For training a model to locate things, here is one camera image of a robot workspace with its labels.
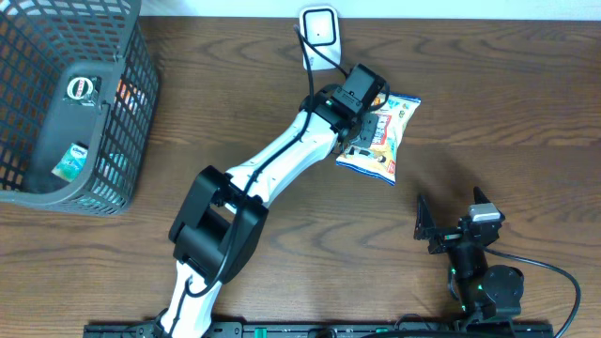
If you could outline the yellow snack bag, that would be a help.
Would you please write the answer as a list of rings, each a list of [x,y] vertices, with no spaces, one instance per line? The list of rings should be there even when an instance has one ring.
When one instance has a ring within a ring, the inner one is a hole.
[[[397,150],[421,99],[391,93],[378,110],[367,113],[359,133],[345,145],[336,164],[395,184]]]

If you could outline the green tissue pack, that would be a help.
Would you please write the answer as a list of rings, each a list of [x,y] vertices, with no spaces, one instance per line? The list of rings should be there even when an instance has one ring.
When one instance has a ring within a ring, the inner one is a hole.
[[[85,146],[71,144],[51,173],[67,182],[72,182],[83,171],[87,153]]]

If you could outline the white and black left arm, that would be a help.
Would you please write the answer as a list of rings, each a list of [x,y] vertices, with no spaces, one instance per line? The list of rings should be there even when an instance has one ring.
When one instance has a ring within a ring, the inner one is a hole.
[[[378,94],[389,93],[383,77],[358,64],[343,84],[311,90],[291,125],[248,161],[225,172],[208,166],[197,175],[168,234],[177,281],[157,319],[158,336],[208,331],[217,296],[254,254],[274,199],[377,109]]]

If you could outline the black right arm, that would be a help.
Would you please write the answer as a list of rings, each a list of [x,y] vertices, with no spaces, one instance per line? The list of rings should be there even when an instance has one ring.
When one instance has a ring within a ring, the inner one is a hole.
[[[485,249],[499,238],[505,216],[480,188],[473,189],[473,198],[457,226],[439,227],[425,197],[418,196],[413,238],[426,240],[430,254],[449,257],[451,284],[467,324],[510,319],[521,314],[524,276],[517,268],[487,263]]]

